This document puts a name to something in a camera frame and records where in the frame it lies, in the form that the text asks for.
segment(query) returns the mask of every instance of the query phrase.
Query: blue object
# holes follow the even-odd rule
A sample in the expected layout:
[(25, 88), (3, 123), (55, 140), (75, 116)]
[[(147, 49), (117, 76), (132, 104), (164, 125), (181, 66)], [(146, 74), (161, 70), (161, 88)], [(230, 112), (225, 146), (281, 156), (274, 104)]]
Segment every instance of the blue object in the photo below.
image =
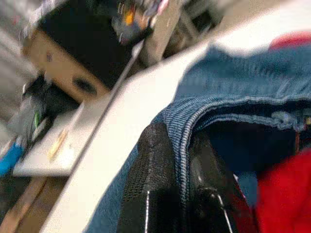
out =
[(249, 207), (257, 203), (257, 177), (254, 172), (245, 172), (239, 175), (238, 183)]
[[(272, 113), (291, 114), (303, 108), (296, 105), (301, 100), (310, 106), (310, 58), (310, 46), (272, 50), (248, 58), (232, 57), (212, 48), (186, 73), (174, 101), (153, 119), (153, 123), (167, 125), (172, 141), (183, 221), (189, 200), (188, 146), (192, 132), (225, 121), (304, 130), (302, 115), (293, 114), (284, 121), (272, 117)], [(137, 155), (136, 145), (104, 193), (87, 233), (116, 232), (127, 173)]]
[(24, 149), (17, 143), (14, 143), (11, 146), (7, 154), (0, 160), (0, 176), (4, 176), (11, 168), (14, 167), (23, 152)]

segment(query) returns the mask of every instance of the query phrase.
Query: red cloth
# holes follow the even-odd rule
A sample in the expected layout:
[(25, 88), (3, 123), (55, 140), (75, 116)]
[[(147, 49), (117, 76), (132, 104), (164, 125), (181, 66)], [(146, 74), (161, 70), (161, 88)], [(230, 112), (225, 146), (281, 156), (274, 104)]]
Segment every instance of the red cloth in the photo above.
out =
[(258, 186), (261, 233), (311, 233), (311, 150), (266, 172)]
[(270, 44), (269, 50), (275, 50), (281, 47), (306, 45), (309, 43), (311, 43), (311, 32), (294, 32), (274, 39)]

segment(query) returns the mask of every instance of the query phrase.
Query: red object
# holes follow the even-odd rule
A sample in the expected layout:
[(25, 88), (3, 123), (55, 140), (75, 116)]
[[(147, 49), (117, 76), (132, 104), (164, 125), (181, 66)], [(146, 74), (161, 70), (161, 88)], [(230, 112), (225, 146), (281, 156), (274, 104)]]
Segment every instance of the red object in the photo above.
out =
[(275, 50), (281, 47), (299, 46), (311, 43), (311, 32), (295, 32), (282, 35), (274, 39), (269, 50)]
[(311, 150), (266, 172), (258, 186), (261, 233), (311, 233)]

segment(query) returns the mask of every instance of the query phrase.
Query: wooden floor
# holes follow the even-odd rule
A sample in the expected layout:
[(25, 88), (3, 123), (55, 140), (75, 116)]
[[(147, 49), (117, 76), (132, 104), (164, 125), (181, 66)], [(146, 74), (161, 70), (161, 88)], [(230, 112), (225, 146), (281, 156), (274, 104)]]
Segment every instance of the wooden floor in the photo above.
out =
[(67, 179), (67, 177), (32, 178), (24, 193), (6, 213), (0, 226), (0, 233), (38, 233)]

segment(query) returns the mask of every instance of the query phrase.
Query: white desk surface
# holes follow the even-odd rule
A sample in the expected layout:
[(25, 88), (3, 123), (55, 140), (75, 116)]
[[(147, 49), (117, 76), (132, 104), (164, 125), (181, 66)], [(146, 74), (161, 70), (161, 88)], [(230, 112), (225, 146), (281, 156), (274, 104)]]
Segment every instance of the white desk surface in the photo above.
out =
[[(309, 0), (292, 0), (240, 26), (215, 43), (244, 53), (267, 48), (281, 34), (311, 31)], [(123, 86), (78, 167), (45, 222), (42, 233), (80, 233), (153, 117), (173, 99), (186, 68), (208, 47), (205, 41), (133, 76)]]
[(80, 156), (88, 137), (91, 135), (103, 110), (108, 103), (109, 95), (100, 100), (87, 103), (73, 129), (68, 133), (64, 144), (55, 160), (50, 161), (48, 151), (55, 143), (62, 130), (70, 123), (75, 111), (57, 116), (53, 126), (28, 152), (22, 162), (13, 170), (14, 176), (69, 176)]

